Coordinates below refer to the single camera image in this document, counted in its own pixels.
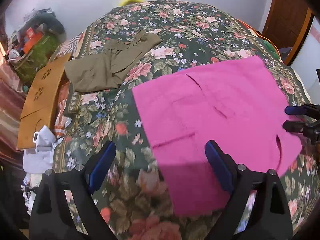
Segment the pink pants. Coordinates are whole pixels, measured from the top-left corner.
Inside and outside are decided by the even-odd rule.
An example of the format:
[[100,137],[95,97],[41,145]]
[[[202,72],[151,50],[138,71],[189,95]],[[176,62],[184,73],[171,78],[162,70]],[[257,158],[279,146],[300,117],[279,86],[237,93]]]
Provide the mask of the pink pants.
[[164,75],[132,92],[178,216],[204,215],[228,202],[225,176],[205,155],[208,141],[238,164],[279,175],[301,152],[299,137],[282,127],[287,99],[258,56]]

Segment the light grey cloth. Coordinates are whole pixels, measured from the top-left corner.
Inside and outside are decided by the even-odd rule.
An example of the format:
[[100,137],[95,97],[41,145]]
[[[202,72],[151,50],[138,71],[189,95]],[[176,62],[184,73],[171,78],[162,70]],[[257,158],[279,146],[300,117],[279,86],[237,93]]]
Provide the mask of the light grey cloth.
[[43,174],[53,169],[54,150],[62,142],[63,137],[57,139],[47,126],[35,132],[34,136],[35,147],[23,150],[23,170],[27,173]]

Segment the dark floral blanket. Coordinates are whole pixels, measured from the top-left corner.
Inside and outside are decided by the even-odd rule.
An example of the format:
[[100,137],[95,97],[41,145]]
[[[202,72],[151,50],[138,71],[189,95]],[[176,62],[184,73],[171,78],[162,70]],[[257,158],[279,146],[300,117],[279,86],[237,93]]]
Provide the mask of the dark floral blanket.
[[319,200],[319,158],[287,133],[287,106],[310,103],[297,73],[212,5],[153,1],[118,7],[86,30],[78,60],[117,59],[143,34],[159,45],[114,89],[69,89],[72,122],[54,169],[71,171],[112,141],[116,156],[93,193],[118,239],[204,239],[231,198],[205,149],[215,140],[250,170],[274,169],[297,230]]

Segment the wooden door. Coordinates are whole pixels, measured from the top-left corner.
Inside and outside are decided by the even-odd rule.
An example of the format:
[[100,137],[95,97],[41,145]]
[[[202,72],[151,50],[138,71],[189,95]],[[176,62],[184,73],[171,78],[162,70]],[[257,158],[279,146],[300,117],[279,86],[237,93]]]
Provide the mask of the wooden door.
[[282,61],[290,66],[301,50],[312,22],[313,12],[305,0],[272,0],[263,37],[279,50],[289,51]]

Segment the brown wooden headboard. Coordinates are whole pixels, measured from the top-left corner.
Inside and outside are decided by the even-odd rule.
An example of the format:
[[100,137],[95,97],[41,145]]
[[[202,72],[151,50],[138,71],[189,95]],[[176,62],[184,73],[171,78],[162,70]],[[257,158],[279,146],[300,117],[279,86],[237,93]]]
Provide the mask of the brown wooden headboard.
[[63,55],[37,72],[20,117],[18,150],[34,148],[34,133],[43,126],[54,129],[59,90],[61,85],[68,81],[64,64],[70,58],[71,53]]

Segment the pink striped curtain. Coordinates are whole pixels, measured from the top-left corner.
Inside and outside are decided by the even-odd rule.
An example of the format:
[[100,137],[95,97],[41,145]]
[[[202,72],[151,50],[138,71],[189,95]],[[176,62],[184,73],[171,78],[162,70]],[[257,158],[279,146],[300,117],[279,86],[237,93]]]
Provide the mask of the pink striped curtain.
[[1,47],[1,161],[22,167],[23,152],[17,149],[17,139],[26,95],[4,55]]

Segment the olive green pants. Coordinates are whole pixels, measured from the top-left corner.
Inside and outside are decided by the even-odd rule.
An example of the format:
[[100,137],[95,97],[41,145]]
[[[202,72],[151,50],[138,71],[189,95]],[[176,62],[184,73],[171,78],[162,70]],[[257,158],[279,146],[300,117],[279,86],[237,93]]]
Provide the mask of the olive green pants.
[[102,53],[66,62],[66,76],[80,93],[118,88],[134,65],[161,42],[157,34],[143,30],[128,44],[108,40]]

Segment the green floral box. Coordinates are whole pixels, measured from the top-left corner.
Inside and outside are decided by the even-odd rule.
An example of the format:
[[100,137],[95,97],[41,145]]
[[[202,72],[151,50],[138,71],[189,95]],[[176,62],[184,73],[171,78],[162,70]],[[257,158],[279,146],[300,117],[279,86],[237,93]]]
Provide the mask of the green floral box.
[[24,85],[30,87],[37,72],[49,61],[53,52],[60,45],[59,40],[53,34],[44,34],[35,44],[29,53],[18,57],[12,61],[12,66]]

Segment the orange box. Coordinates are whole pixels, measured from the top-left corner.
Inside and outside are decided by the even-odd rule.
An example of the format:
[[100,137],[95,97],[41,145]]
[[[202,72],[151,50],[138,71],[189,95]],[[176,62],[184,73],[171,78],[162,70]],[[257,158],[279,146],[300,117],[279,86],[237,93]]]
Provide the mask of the orange box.
[[23,52],[25,54],[29,53],[31,48],[39,42],[39,40],[43,37],[43,33],[41,31],[34,31],[32,27],[30,27],[25,36],[28,40],[24,43]]

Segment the grey plush toy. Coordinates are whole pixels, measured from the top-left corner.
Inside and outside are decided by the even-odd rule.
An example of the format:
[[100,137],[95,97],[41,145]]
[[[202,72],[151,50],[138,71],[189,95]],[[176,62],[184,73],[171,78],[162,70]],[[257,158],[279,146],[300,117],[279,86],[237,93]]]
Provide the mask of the grey plush toy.
[[62,23],[56,18],[53,12],[41,11],[29,19],[24,25],[25,29],[37,29],[42,26],[45,34],[54,34],[61,43],[66,40],[66,31]]

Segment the yellow plush item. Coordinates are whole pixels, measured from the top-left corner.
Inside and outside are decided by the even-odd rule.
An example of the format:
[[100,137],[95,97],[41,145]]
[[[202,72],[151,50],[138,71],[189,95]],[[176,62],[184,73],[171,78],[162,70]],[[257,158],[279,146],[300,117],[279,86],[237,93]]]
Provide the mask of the yellow plush item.
[[142,3],[144,0],[121,0],[120,6],[126,6],[129,4]]

